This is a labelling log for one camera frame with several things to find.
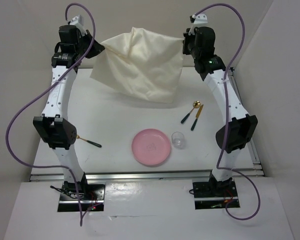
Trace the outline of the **cream cloth placemat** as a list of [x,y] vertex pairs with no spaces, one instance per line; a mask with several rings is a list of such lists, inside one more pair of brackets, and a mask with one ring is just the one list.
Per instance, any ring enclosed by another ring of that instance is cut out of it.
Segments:
[[174,101],[183,68],[183,40],[133,27],[102,42],[90,78],[144,101]]

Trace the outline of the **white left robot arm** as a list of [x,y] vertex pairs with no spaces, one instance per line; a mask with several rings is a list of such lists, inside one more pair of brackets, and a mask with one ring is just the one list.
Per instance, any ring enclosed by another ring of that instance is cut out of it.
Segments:
[[65,167],[60,192],[82,200],[87,197],[89,187],[75,152],[77,129],[68,121],[68,104],[78,73],[77,60],[93,58],[105,48],[80,23],[61,26],[58,34],[60,41],[51,59],[53,88],[41,115],[34,117],[33,125],[42,141],[55,153],[60,165]]

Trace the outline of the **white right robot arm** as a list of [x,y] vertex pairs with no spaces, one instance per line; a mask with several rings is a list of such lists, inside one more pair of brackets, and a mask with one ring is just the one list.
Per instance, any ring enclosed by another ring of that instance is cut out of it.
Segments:
[[195,70],[211,90],[223,118],[223,126],[215,134],[220,157],[208,180],[210,194],[220,196],[231,186],[237,159],[250,142],[258,119],[243,107],[223,60],[215,54],[214,30],[206,26],[188,28],[183,36],[183,54],[192,56]]

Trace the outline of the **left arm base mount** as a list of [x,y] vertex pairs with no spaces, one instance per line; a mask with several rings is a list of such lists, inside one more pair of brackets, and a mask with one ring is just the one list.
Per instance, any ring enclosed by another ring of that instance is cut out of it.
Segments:
[[[60,213],[78,212],[79,205],[75,192],[66,192],[63,188],[50,186],[60,193],[57,211]],[[105,184],[90,184],[86,193],[80,193],[80,202],[83,212],[103,212],[105,200]]]

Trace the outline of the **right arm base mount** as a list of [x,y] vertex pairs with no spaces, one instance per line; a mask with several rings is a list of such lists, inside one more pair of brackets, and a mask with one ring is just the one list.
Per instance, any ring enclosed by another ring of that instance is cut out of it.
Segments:
[[208,182],[193,182],[189,194],[194,197],[196,210],[240,208],[240,201],[234,181],[225,188],[212,191]]

